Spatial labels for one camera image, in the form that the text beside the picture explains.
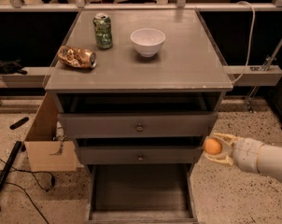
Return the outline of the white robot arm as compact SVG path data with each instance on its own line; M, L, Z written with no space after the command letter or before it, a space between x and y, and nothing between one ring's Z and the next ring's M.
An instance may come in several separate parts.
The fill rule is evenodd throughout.
M212 162L235 165L243 172L267 175L282 183L282 147L252 138L213 133L204 141L204 156Z

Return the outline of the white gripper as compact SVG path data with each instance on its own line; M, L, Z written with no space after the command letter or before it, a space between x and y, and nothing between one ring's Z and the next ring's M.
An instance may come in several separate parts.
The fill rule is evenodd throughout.
M204 156L215 163L221 165L234 164L243 172L257 174L258 157L260 149L264 146L262 141L252 138L241 138L227 133L213 133L212 137L218 140L223 148L233 148L232 155L229 152L212 155L205 153Z

